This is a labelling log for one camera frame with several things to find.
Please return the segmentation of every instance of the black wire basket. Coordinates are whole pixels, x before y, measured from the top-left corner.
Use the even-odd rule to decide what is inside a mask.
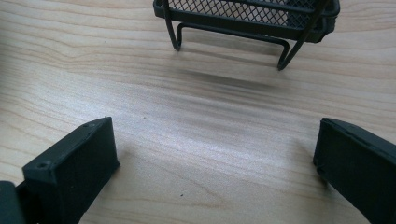
[[[340,12],[338,0],[154,0],[153,6],[176,50],[184,27],[237,35],[282,45],[279,70],[304,42],[318,43],[331,33]],[[172,21],[181,22],[177,38]],[[284,39],[297,41],[290,52]]]

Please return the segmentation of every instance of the wooden surface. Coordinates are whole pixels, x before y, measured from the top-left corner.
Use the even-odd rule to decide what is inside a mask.
[[[396,143],[396,4],[341,6],[278,72],[259,41],[174,51],[150,0],[0,1],[0,179],[111,116],[121,168],[81,223],[368,223],[312,157],[323,117]]]

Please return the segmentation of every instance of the wood grain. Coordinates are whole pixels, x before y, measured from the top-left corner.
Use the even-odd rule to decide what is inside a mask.
[[[0,1],[0,179],[111,116],[121,168],[81,223],[368,223],[312,157],[323,117],[396,143],[396,4],[341,7],[278,72],[258,41],[174,51],[149,0]]]

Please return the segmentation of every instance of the black object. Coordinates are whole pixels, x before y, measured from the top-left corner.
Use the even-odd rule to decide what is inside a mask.
[[[396,223],[396,146],[337,119],[320,123],[319,175],[372,223]]]
[[[27,163],[15,189],[0,182],[0,223],[78,223],[119,166],[111,118],[85,123]]]
[[[237,35],[283,46],[277,67],[284,69],[304,42],[318,43],[334,30],[339,0],[154,0],[174,49],[184,27]],[[175,36],[172,21],[180,21]],[[296,40],[289,52],[289,43]]]

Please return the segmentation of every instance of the metal basket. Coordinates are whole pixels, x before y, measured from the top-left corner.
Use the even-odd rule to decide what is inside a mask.
[[[154,0],[153,5],[155,15],[166,20],[176,50],[183,27],[237,35],[282,45],[279,70],[304,42],[318,43],[331,33],[340,11],[338,0]],[[177,39],[172,21],[181,22]],[[284,39],[297,41],[290,52]]]

